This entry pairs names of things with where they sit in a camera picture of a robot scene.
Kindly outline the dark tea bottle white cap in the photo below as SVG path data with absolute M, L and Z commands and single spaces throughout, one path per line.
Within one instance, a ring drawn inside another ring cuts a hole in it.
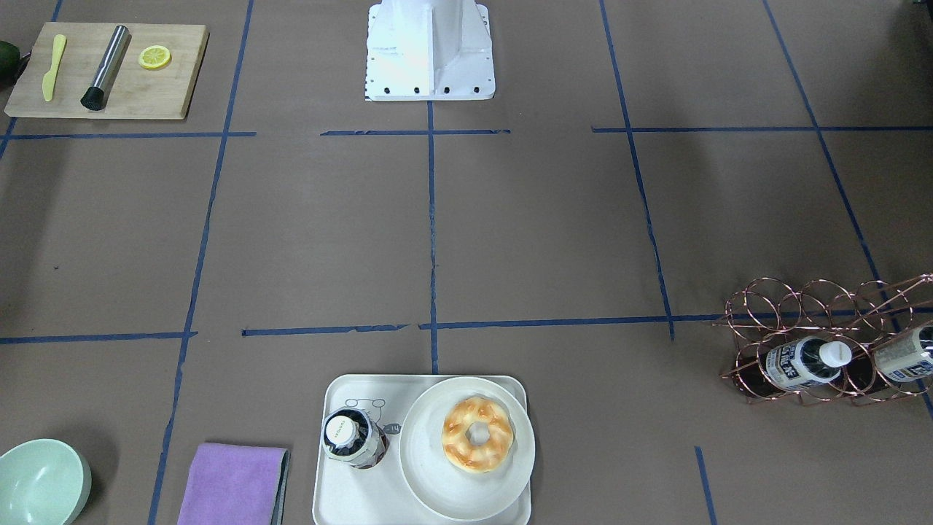
M 322 449 L 328 459 L 366 470 L 382 461 L 388 438 L 366 411 L 341 408 L 324 419 Z

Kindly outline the cream serving tray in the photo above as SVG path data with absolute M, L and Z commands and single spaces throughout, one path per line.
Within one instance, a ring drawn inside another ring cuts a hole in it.
M 514 441 L 492 472 L 457 468 L 441 448 L 441 427 L 457 403 L 494 401 Z M 526 389 L 511 376 L 347 373 L 331 382 L 324 415 L 357 408 L 388 438 L 386 455 L 356 469 L 320 451 L 314 483 L 316 524 L 526 524 L 532 514 L 536 439 Z

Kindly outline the tea bottle in rack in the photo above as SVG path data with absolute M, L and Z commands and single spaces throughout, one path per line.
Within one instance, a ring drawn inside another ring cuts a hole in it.
M 932 373 L 932 322 L 900 333 L 873 349 L 870 359 L 881 376 L 903 384 Z
M 730 378 L 749 398 L 776 398 L 837 380 L 852 359 L 846 343 L 809 335 L 743 357 Z

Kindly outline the glazed twisted donut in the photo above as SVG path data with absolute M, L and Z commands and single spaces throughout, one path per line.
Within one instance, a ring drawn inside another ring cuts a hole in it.
M 510 455 L 514 441 L 506 410 L 485 397 L 469 397 L 456 403 L 441 429 L 441 448 L 446 459 L 469 474 L 499 469 Z

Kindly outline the cream round plate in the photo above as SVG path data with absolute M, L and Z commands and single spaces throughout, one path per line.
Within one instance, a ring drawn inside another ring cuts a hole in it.
M 450 521 L 476 522 L 517 504 L 534 468 L 534 430 L 523 404 L 486 378 L 430 386 L 411 405 L 399 439 L 415 498 Z

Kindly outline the purple folded cloth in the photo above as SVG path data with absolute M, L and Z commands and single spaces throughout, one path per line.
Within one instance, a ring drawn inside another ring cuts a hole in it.
M 178 524 L 281 524 L 290 452 L 203 443 L 195 452 Z

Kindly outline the wooden cutting board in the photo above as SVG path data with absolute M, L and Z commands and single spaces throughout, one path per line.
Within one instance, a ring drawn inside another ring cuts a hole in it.
M 47 21 L 11 90 L 10 117 L 183 120 L 208 41 L 206 26 Z

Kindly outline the lemon slice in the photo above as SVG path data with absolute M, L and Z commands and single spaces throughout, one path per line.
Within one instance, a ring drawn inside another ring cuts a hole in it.
M 172 51 L 162 44 L 151 44 L 140 51 L 137 59 L 138 66 L 154 71 L 163 69 L 172 61 Z

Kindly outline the steel muddler black tip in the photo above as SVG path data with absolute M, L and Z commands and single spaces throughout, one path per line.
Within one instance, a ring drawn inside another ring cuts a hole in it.
M 81 97 L 80 103 L 85 109 L 101 111 L 106 106 L 108 93 L 112 89 L 114 79 L 129 49 L 130 40 L 131 34 L 127 26 L 114 27 L 95 76 Z

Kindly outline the yellow plastic knife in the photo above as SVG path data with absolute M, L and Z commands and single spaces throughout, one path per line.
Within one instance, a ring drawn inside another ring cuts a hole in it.
M 67 45 L 67 37 L 64 34 L 56 34 L 51 44 L 50 68 L 42 77 L 42 96 L 44 102 L 51 102 L 54 99 L 55 86 L 59 73 L 61 58 Z

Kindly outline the mint green bowl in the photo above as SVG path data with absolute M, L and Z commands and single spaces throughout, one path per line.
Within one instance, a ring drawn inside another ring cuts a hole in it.
M 1 458 L 2 524 L 72 524 L 89 499 L 89 462 L 56 439 L 14 446 Z

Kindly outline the green lime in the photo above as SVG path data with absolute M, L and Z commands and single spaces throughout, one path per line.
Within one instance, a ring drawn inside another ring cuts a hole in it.
M 20 74 L 21 52 L 16 44 L 0 41 L 1 88 L 12 85 Z

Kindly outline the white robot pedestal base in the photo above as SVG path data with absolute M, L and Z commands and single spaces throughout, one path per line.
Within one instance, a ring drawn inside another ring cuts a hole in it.
M 369 101 L 482 101 L 496 93 L 489 10 L 475 1 L 373 4 L 366 46 Z

